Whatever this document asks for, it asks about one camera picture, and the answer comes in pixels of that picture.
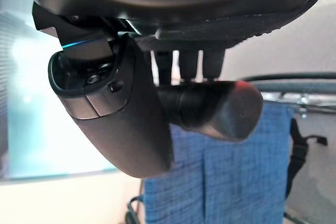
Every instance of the screw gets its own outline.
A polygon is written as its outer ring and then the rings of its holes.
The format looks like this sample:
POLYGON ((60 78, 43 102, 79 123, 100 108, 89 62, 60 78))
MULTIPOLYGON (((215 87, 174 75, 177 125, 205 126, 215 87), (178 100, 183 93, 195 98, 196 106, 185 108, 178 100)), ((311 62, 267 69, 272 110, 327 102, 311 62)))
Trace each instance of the screw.
POLYGON ((99 75, 94 74, 93 76, 90 76, 87 80, 87 84, 94 84, 100 80, 99 75))

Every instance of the blue cloth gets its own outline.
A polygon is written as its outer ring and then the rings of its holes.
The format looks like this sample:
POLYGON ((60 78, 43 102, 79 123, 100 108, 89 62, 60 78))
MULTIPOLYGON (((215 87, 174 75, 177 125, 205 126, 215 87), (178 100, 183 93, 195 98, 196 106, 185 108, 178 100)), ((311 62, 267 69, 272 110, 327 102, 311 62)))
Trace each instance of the blue cloth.
POLYGON ((281 224, 292 111, 265 104, 242 143, 214 140, 172 126, 172 171, 145 181, 148 224, 281 224))

